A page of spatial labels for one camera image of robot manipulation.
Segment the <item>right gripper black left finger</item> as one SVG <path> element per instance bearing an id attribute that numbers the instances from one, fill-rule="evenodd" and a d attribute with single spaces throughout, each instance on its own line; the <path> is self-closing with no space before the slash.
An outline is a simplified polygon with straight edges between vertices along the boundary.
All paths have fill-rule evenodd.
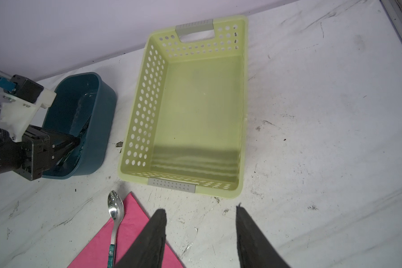
<path id="1" fill-rule="evenodd" d="M 157 209 L 115 268 L 161 268 L 166 224 L 165 210 Z"/>

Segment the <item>spoon with teal handle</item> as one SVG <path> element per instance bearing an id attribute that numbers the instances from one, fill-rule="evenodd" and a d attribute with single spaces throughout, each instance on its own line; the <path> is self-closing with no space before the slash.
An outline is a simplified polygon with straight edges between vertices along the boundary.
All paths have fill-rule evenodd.
<path id="1" fill-rule="evenodd" d="M 125 207 L 122 199 L 115 191 L 110 191 L 107 199 L 109 215 L 113 221 L 111 243 L 108 251 L 107 268 L 113 268 L 116 256 L 116 241 L 118 228 L 125 216 Z"/>

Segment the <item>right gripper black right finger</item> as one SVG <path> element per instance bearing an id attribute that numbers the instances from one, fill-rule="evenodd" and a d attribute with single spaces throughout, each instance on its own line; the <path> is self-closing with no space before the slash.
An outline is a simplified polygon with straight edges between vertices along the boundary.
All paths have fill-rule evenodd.
<path id="1" fill-rule="evenodd" d="M 289 268 L 247 210 L 236 207 L 237 252 L 242 268 Z"/>

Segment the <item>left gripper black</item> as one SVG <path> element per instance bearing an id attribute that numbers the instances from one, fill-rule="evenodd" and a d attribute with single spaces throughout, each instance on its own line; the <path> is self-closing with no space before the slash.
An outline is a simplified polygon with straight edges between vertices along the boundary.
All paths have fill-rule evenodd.
<path id="1" fill-rule="evenodd" d="M 0 128 L 0 174 L 13 171 L 29 181 L 39 179 L 52 167 L 53 160 L 62 159 L 79 144 L 79 137 L 32 125 L 22 141 L 15 142 L 8 131 Z"/>

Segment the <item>knife with teal handle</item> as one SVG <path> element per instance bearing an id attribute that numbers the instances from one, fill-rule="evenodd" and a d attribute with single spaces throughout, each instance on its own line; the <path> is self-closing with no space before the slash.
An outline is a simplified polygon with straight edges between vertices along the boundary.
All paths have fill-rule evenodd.
<path id="1" fill-rule="evenodd" d="M 77 138 L 79 138 L 80 140 L 82 139 L 83 135 L 87 132 L 87 129 L 89 127 L 89 123 L 90 123 L 90 119 L 91 119 L 91 115 L 88 117 L 86 123 L 84 124 L 84 126 L 82 127 L 80 133 L 78 134 Z M 63 166 L 64 163 L 67 161 L 67 159 L 70 157 L 72 151 L 68 152 L 58 163 L 57 166 Z"/>

